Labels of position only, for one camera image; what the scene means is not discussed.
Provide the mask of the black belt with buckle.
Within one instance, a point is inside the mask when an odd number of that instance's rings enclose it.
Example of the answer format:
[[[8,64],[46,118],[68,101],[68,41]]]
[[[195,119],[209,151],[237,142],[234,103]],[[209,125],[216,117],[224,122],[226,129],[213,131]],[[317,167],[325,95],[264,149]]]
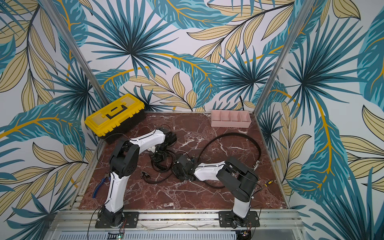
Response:
[[[163,183],[164,181],[166,181],[172,174],[172,166],[173,166],[173,163],[174,161],[177,159],[177,155],[175,152],[171,151],[171,150],[167,150],[167,154],[168,154],[168,158],[170,158],[172,160],[172,162],[170,163],[169,166],[165,166],[165,165],[162,165],[161,163],[153,163],[151,161],[151,165],[152,165],[152,168],[157,172],[157,173],[168,173],[170,172],[165,178],[163,178],[162,180],[158,180],[158,181],[152,181],[150,180],[151,176],[145,172],[145,171],[141,171],[141,178],[144,182],[146,182],[147,184],[150,184],[150,185],[156,185],[156,184],[160,184],[160,183]]]

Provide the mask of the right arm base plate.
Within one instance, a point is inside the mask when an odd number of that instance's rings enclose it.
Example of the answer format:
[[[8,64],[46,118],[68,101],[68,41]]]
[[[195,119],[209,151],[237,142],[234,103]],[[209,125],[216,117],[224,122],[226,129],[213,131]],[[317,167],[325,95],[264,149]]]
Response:
[[[220,211],[219,215],[219,224],[221,228],[245,228],[245,227],[260,227],[260,221],[258,213],[255,211],[250,211],[247,213],[245,218],[240,218],[235,215],[233,211]]]

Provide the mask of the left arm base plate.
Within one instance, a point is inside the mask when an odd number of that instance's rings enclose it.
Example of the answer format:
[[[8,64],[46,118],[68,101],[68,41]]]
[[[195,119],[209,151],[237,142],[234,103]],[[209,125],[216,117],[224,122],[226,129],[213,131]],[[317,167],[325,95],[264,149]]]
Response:
[[[96,229],[134,229],[137,227],[139,212],[120,212],[110,214],[101,212],[98,214]]]

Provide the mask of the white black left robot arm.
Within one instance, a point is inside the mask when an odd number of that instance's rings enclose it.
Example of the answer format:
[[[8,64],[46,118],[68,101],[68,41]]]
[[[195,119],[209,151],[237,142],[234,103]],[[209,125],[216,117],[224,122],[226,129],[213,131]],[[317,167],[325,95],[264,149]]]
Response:
[[[102,206],[100,219],[116,228],[123,220],[124,194],[130,176],[137,168],[139,155],[151,151],[161,156],[162,151],[177,141],[177,135],[165,128],[155,129],[145,135],[120,141],[110,159],[111,182],[105,204]]]

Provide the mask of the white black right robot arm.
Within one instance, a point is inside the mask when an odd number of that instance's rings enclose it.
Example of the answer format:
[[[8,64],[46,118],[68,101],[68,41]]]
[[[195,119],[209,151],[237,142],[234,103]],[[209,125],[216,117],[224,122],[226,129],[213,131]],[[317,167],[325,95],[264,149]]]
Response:
[[[234,216],[239,220],[246,219],[259,180],[252,169],[236,158],[230,157],[213,164],[197,164],[182,155],[172,166],[172,172],[182,182],[221,182],[235,198],[232,209]]]

